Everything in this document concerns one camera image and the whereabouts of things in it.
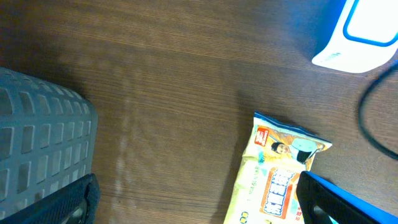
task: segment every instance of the orange label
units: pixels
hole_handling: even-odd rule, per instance
[[[268,138],[268,130],[265,128],[257,128],[257,133],[254,139],[254,143],[260,146],[266,146],[267,138]]]
[[[299,176],[295,172],[273,167],[269,171],[260,212],[285,219],[293,183]]]

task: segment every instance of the gray plastic basket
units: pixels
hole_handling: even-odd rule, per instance
[[[0,220],[89,174],[97,123],[78,93],[0,67]]]

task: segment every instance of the snack package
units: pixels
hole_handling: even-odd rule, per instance
[[[303,128],[255,112],[224,224],[304,223],[296,195],[300,173],[329,147]]]

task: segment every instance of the wooden table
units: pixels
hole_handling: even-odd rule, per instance
[[[222,223],[254,110],[331,140],[312,171],[398,215],[398,163],[356,125],[358,97],[388,64],[311,63],[328,2],[3,0],[0,65],[96,106],[96,223]],[[367,112],[393,148],[397,99],[395,76]]]

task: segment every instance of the cable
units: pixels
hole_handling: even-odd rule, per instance
[[[364,125],[364,107],[368,101],[368,96],[389,76],[394,74],[398,70],[398,60],[395,61],[393,66],[391,66],[388,70],[380,75],[380,77],[371,83],[368,89],[363,93],[361,99],[358,104],[358,126],[359,130],[361,130],[362,135],[369,141],[369,143],[375,147],[380,152],[384,153],[386,156],[398,160],[398,154],[388,149],[386,146],[383,146],[379,143],[365,128]]]

